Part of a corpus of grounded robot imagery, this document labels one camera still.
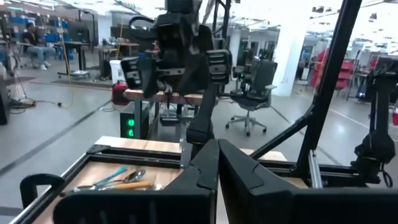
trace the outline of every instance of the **office floor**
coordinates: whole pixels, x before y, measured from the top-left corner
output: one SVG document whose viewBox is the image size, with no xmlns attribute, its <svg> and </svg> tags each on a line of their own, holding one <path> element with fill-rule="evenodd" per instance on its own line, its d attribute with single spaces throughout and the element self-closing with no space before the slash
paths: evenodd
<svg viewBox="0 0 398 224">
<path fill-rule="evenodd" d="M 69 106 L 73 95 L 73 104 L 68 109 L 60 109 L 51 103 L 38 103 L 36 108 L 25 113 L 12 114 L 9 124 L 0 126 L 0 223 L 8 223 L 21 211 L 19 182 L 26 175 L 59 175 L 101 136 L 119 136 L 118 112 L 103 110 L 111 108 L 111 92 L 54 85 L 51 82 L 58 80 L 56 72 L 64 71 L 65 65 L 63 61 L 52 63 L 47 71 L 19 70 L 21 77 L 35 78 L 23 83 L 27 96 Z M 258 148 L 287 128 L 310 106 L 311 92 L 300 90 L 295 86 L 290 98 L 274 96 L 272 108 L 254 112 L 252 115 L 268 126 L 268 132 L 263 134 L 262 128 L 254 127 L 251 137 L 244 134 L 242 123 L 224 128 L 232 115 L 245 115 L 245 111 L 237 104 L 220 102 L 212 117 L 215 136 L 238 147 Z M 368 132 L 368 113 L 369 105 L 333 98 L 318 147 L 321 163 L 348 165 L 356 158 L 354 147 Z M 289 161 L 296 160 L 304 131 L 274 150 L 283 152 Z M 394 139 L 398 139 L 398 129 L 391 128 L 390 132 Z M 157 139 L 172 138 L 171 133 L 174 133 L 171 128 L 161 128 Z M 387 166 L 387 171 L 398 181 L 396 170 L 398 162 L 395 160 Z"/>
</svg>

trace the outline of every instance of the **wooden tray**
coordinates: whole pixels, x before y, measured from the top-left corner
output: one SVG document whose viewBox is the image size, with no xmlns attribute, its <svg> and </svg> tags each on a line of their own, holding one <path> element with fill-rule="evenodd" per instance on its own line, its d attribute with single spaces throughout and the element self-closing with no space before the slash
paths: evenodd
<svg viewBox="0 0 398 224">
<path fill-rule="evenodd" d="M 168 169 L 160 167 L 146 167 L 146 166 L 130 166 L 123 164 L 110 164 L 104 162 L 89 162 L 84 168 L 76 175 L 76 177 L 64 188 L 64 191 L 71 190 L 74 187 L 81 185 L 92 185 L 108 175 L 111 175 L 121 166 L 126 166 L 129 170 L 117 177 L 114 180 L 125 178 L 131 172 L 138 169 L 145 169 L 145 176 L 141 180 L 149 181 L 153 184 L 161 184 L 163 187 L 167 186 L 173 181 L 183 170 L 181 169 Z M 52 214 L 55 206 L 61 200 L 61 197 L 54 199 L 51 204 L 36 218 L 34 224 L 53 224 Z"/>
</svg>

